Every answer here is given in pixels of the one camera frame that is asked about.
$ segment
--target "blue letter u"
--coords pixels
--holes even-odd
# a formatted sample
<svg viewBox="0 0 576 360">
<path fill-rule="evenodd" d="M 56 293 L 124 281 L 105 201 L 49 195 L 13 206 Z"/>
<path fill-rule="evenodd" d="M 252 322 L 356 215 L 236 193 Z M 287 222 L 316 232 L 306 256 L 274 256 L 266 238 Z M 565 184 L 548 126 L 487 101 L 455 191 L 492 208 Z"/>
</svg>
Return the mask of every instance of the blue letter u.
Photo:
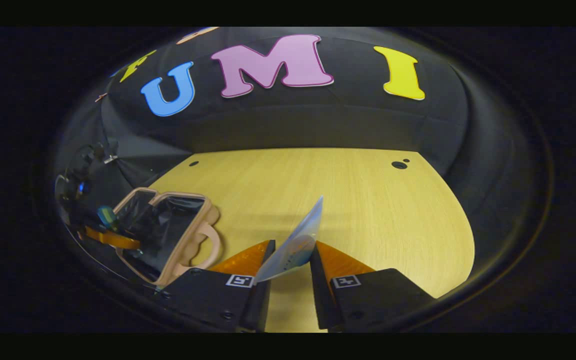
<svg viewBox="0 0 576 360">
<path fill-rule="evenodd" d="M 168 76 L 174 77 L 176 87 L 179 89 L 179 97 L 176 100 L 171 102 L 164 100 L 162 89 L 160 89 L 161 77 L 148 82 L 141 88 L 141 93 L 146 96 L 146 103 L 153 114 L 161 117 L 173 116 L 192 103 L 195 98 L 195 87 L 192 78 L 190 78 L 191 66 L 193 66 L 193 62 L 188 61 L 168 72 Z"/>
</svg>

